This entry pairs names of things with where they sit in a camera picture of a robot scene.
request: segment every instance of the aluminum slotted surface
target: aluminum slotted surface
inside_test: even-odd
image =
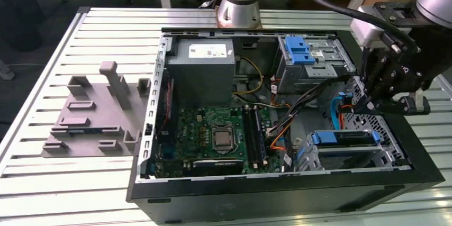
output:
[[[263,11],[263,27],[350,30],[351,19],[332,12]],[[163,27],[216,26],[212,10],[92,8],[78,14],[50,65],[0,144],[2,225],[152,225],[126,202],[132,157],[40,158],[42,146],[68,96],[71,75],[92,83],[104,60],[131,83],[151,78]],[[207,225],[452,225],[452,101],[438,78],[426,93],[432,114],[408,122],[446,182],[408,193],[362,213],[242,220]]]

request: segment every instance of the blue plastic clip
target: blue plastic clip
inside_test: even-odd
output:
[[[316,59],[311,56],[310,45],[303,40],[303,37],[286,37],[286,47],[291,55],[292,64],[314,65]]]

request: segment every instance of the metal chassis frame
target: metal chassis frame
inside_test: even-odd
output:
[[[163,32],[250,32],[250,33],[335,33],[343,43],[346,52],[352,62],[360,70],[362,67],[362,49],[355,38],[348,31],[311,31],[311,30],[250,30],[250,29],[191,29],[171,28],[163,29]],[[358,210],[367,210],[384,201],[390,200],[402,193],[426,189],[444,181],[442,173],[427,153],[420,140],[414,133],[411,126],[402,115],[386,114],[384,120],[392,130],[395,138],[403,147],[407,157],[411,160],[414,170],[380,171],[370,173],[343,173],[335,175],[335,181],[331,181],[332,175],[294,176],[286,178],[254,178],[254,179],[223,179],[206,181],[171,181],[166,183],[135,183],[138,170],[138,156],[134,156],[134,166],[127,190],[127,201],[143,198],[171,198],[196,195],[220,195],[239,193],[259,193],[275,191],[291,191],[303,189],[338,188],[352,186],[382,185],[384,189],[400,189],[395,193],[372,201]]]

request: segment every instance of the sticker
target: sticker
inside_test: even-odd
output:
[[[192,44],[188,47],[190,58],[227,58],[226,44]]]
[[[284,161],[286,163],[291,166],[292,165],[292,159],[291,157],[288,156],[288,154],[284,155]]]
[[[271,92],[272,92],[272,94],[278,93],[278,86],[276,85],[271,86]]]
[[[311,51],[311,56],[312,56],[312,57],[323,57],[324,54],[323,54],[322,51]]]

